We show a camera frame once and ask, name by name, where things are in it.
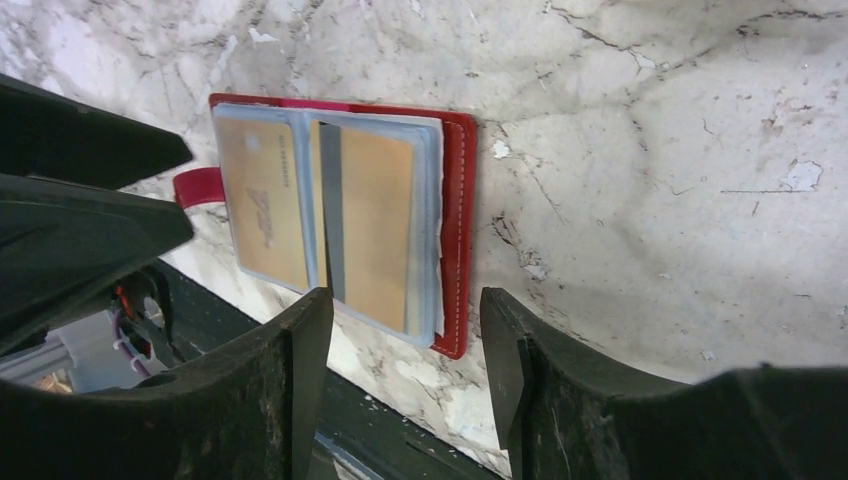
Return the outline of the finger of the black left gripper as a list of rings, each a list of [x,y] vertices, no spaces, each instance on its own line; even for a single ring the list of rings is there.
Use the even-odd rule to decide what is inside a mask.
[[[119,191],[1,177],[1,335],[26,338],[186,243],[177,204]]]
[[[193,159],[175,133],[1,76],[1,172],[118,190]]]

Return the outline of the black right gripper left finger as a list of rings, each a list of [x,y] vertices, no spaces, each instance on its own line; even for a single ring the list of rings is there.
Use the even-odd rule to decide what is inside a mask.
[[[131,389],[1,386],[5,479],[303,479],[333,324],[316,288],[271,321]]]

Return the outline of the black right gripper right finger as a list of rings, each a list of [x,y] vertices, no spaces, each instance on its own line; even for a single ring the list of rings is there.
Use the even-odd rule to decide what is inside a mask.
[[[480,321],[516,479],[843,479],[843,367],[733,369],[689,385],[619,362],[501,288]]]

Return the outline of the gold credit card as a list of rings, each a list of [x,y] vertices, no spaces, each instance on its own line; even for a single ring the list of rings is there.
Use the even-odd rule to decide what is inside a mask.
[[[312,123],[330,284],[362,319],[405,328],[414,146],[341,126]]]
[[[291,127],[214,119],[226,206],[242,269],[286,288],[309,286]]]

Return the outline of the red card holder wallet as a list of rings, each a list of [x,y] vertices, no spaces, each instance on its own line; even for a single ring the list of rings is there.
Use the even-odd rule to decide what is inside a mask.
[[[216,93],[215,167],[178,204],[226,207],[239,267],[447,358],[468,340],[477,125],[467,113]]]

